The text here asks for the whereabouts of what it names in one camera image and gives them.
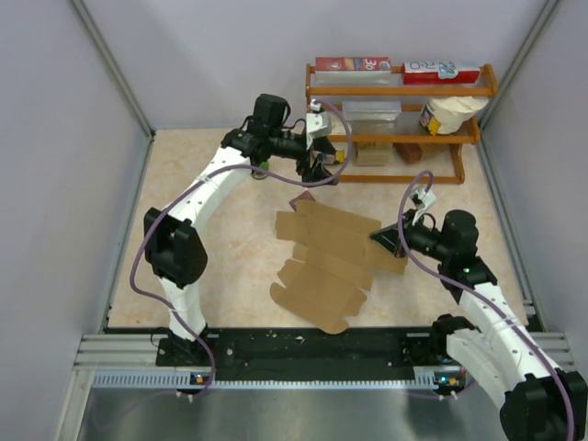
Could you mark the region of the brown cardboard box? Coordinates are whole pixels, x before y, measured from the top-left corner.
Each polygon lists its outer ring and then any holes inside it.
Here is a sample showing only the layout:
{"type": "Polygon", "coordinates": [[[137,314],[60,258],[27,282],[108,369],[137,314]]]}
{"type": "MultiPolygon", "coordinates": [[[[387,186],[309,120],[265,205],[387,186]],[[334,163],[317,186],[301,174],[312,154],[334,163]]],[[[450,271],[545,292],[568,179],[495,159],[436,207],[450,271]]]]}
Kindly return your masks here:
{"type": "Polygon", "coordinates": [[[276,237],[294,243],[292,256],[270,287],[276,305],[327,334],[344,332],[359,314],[377,271],[401,275],[407,265],[370,239],[381,228],[373,220],[310,199],[279,211],[276,237]]]}

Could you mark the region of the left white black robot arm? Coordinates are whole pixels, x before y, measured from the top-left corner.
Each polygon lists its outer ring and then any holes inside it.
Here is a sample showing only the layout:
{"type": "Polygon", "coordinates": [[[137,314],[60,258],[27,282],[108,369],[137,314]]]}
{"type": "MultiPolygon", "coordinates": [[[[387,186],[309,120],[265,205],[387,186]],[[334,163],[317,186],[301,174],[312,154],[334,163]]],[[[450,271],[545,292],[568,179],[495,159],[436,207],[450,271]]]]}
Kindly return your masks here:
{"type": "Polygon", "coordinates": [[[202,362],[209,351],[199,336],[206,327],[198,281],[208,264],[200,234],[224,199],[244,179],[262,172],[262,163],[276,156],[294,162],[299,184],[336,184],[321,155],[335,149],[328,137],[332,121],[324,103],[313,99],[300,133],[287,125],[288,101],[260,95],[252,115],[226,133],[204,170],[164,209],[151,208],[143,217],[145,261],[159,279],[169,310],[171,332],[179,337],[176,352],[188,364],[202,362]]]}

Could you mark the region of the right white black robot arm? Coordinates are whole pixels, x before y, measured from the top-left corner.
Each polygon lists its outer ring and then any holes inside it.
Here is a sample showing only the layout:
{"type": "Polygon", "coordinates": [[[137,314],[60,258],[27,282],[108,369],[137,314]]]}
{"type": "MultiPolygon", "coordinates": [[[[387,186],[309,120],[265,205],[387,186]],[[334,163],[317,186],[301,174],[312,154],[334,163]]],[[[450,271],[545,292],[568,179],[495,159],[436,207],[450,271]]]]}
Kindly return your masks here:
{"type": "Polygon", "coordinates": [[[436,228],[410,209],[369,237],[396,257],[420,253],[437,261],[435,277],[467,314],[445,314],[434,322],[429,353],[442,364],[455,360],[470,373],[497,407],[508,439],[584,439],[587,383],[560,367],[518,320],[478,255],[472,214],[451,210],[436,228]]]}

